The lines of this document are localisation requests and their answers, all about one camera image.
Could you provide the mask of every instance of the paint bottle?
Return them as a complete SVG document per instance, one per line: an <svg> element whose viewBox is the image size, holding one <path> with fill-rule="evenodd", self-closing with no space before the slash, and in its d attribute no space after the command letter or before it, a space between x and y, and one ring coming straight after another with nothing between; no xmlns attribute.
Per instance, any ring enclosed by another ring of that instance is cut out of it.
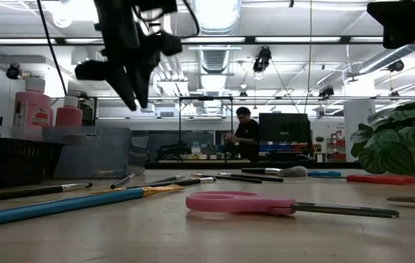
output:
<svg viewBox="0 0 415 263"><path fill-rule="evenodd" d="M79 99L75 96L65 96L64 106L56 110L55 126L81 127L83 111L78 109Z"/></svg>
<svg viewBox="0 0 415 263"><path fill-rule="evenodd" d="M50 125L52 102L45 95L45 80L27 77L26 91L16 93L15 128L37 128Z"/></svg>

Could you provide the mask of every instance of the red tool handle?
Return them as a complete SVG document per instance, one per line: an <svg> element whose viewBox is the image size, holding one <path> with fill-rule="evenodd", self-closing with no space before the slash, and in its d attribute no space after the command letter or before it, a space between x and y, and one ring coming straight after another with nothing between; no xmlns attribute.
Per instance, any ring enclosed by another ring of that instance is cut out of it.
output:
<svg viewBox="0 0 415 263"><path fill-rule="evenodd" d="M347 181L348 182L360 182L360 183L392 184L392 185L408 184L403 177L396 177L396 176L349 175L347 176Z"/></svg>
<svg viewBox="0 0 415 263"><path fill-rule="evenodd" d="M415 178L412 176L406 176L406 175L382 175L387 178L404 178L407 184L413 184L415 183Z"/></svg>

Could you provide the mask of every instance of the computer monitor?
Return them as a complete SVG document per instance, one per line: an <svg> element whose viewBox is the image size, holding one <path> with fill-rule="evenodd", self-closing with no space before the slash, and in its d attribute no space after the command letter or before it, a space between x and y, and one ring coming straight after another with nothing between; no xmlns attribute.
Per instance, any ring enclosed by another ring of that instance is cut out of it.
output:
<svg viewBox="0 0 415 263"><path fill-rule="evenodd" d="M310 142L307 114L260 113L259 140L262 142Z"/></svg>

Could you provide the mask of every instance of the person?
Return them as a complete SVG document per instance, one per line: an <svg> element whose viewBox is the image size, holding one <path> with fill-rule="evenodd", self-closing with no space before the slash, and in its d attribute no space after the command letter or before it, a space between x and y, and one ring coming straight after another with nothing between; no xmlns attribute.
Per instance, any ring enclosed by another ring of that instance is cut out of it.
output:
<svg viewBox="0 0 415 263"><path fill-rule="evenodd" d="M227 136L230 142L238 142L238 151L242 159L251 162L259 161L259 124L251 119L251 112L247 107L237 109L238 124L235 134Z"/></svg>

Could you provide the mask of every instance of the pillar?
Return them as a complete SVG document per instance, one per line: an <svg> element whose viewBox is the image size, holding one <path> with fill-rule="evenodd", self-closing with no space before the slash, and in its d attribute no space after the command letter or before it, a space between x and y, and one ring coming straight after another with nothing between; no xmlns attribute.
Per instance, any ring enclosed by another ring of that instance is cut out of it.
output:
<svg viewBox="0 0 415 263"><path fill-rule="evenodd" d="M344 81L344 96L376 96L375 81L372 74L355 77L355 82ZM357 161L351 155L353 143L351 135L358 130L359 123L368 124L367 117L375 112L374 99L347 99L344 102L344 120L346 122L347 162Z"/></svg>

